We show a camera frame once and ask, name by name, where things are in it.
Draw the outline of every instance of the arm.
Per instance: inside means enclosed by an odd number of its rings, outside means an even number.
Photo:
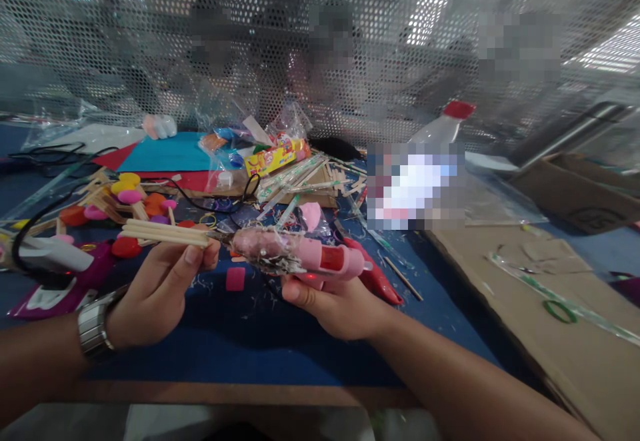
[[[152,249],[107,315],[107,337],[116,350],[165,338],[182,317],[194,276],[215,268],[219,249],[213,240],[204,251],[173,243]],[[80,347],[77,312],[0,332],[0,428],[90,367]]]
[[[320,292],[285,278],[282,295],[332,336],[369,341],[454,440],[598,439],[544,396],[391,308],[358,279]]]

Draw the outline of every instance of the hand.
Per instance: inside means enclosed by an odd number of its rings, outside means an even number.
[[[149,251],[129,291],[107,317],[107,337],[114,348],[149,346],[173,331],[185,311],[185,291],[200,270],[215,269],[219,251],[216,240],[209,240],[204,250],[162,242]]]
[[[281,282],[286,301],[315,316],[325,331],[341,340],[372,339],[385,329],[389,313],[395,311],[358,278],[326,283],[329,291],[315,290],[292,274],[282,276]]]

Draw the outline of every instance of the red paper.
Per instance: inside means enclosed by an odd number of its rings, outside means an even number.
[[[101,157],[97,157],[93,162],[96,165],[104,166],[112,171],[118,171],[118,168],[125,159],[131,154],[135,145],[133,143],[128,147],[120,148]],[[175,175],[181,175],[182,179],[177,181],[178,186],[182,189],[190,189],[194,191],[206,191],[207,180],[209,179],[209,171],[153,171],[153,172],[136,172],[141,178],[173,178]]]

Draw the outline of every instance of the wristwatch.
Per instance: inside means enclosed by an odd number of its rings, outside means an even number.
[[[88,359],[102,362],[115,354],[115,349],[107,338],[105,321],[110,308],[113,308],[113,305],[120,301],[128,289],[129,285],[126,284],[80,310],[78,316],[80,346]]]

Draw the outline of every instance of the metal mesh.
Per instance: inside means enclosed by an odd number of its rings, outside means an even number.
[[[638,87],[640,0],[0,0],[0,109],[79,99],[195,127],[207,83],[265,124],[406,141],[453,98],[460,137],[506,154],[613,87]]]

